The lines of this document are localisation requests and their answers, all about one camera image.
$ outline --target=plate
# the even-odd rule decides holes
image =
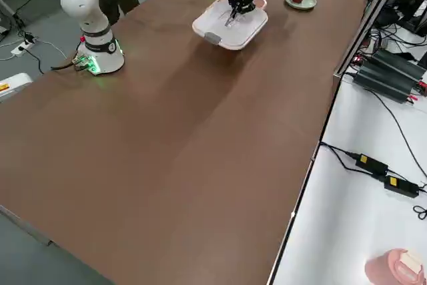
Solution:
[[[317,0],[302,0],[301,3],[294,3],[292,0],[285,0],[285,2],[292,8],[298,10],[310,10],[318,4]]]

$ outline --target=brown tabletop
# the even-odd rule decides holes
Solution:
[[[0,105],[0,204],[118,284],[262,285],[365,0],[267,0],[241,52],[147,0],[114,28],[125,67],[49,73]]]

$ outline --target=black power adapter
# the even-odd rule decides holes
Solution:
[[[415,198],[420,194],[420,186],[395,176],[387,176],[384,188],[392,192]]]
[[[358,159],[356,159],[356,166],[378,176],[387,175],[388,165],[364,154],[358,156]]]

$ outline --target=concrete floor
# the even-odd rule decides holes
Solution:
[[[14,8],[25,1],[7,0],[8,4]],[[59,0],[34,0],[22,10],[21,15],[28,22],[25,28],[27,31],[44,41],[56,44],[66,55],[73,52],[81,32],[76,22],[62,12]],[[16,39],[16,32],[13,32],[1,45]],[[14,47],[14,45],[0,47],[0,59],[9,57]],[[63,57],[56,49],[44,43],[38,43],[31,51],[41,59],[43,71],[48,71],[51,66],[60,65],[63,61]],[[28,54],[9,61],[0,61],[0,79],[21,72],[27,73],[34,80],[41,77],[37,70],[37,61]],[[38,242],[1,214],[0,283],[7,285],[111,284],[65,250],[55,245],[47,247]]]

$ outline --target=pink cup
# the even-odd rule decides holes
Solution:
[[[423,265],[414,263],[416,271],[413,271],[401,261],[411,260],[409,253],[406,253],[408,251],[403,249],[389,250],[384,255],[369,260],[365,265],[369,281],[374,285],[426,285]]]

